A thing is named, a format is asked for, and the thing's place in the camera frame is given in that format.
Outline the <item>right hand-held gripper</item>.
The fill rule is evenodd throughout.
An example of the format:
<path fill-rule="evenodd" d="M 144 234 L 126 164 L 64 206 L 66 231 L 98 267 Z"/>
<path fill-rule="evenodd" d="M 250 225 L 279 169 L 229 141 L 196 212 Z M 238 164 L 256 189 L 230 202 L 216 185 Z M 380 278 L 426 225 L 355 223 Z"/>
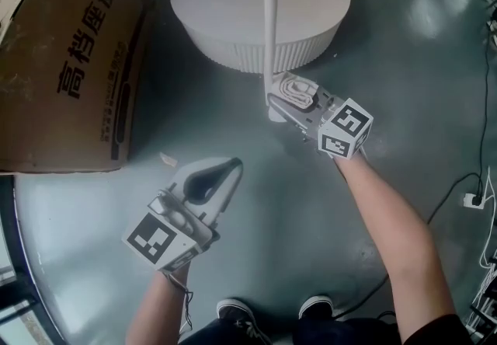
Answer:
<path fill-rule="evenodd" d="M 269 119 L 299 127 L 320 152 L 333 158 L 351 159 L 367 139 L 373 116 L 353 99 L 340 99 L 314 83 L 307 107 L 298 106 L 272 93 L 268 95 Z"/>

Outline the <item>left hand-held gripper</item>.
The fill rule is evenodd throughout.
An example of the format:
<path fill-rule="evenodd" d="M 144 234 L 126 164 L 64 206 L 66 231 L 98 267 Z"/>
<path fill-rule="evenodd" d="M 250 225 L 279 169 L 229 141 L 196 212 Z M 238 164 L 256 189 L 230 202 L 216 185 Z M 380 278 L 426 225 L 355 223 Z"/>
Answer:
<path fill-rule="evenodd" d="M 154 269 L 178 270 L 219 239 L 217 217 L 226 210 L 242 174 L 242 161 L 236 157 L 183 166 L 170 189 L 159 190 L 148 204 L 149 212 L 130 223 L 123 242 Z"/>

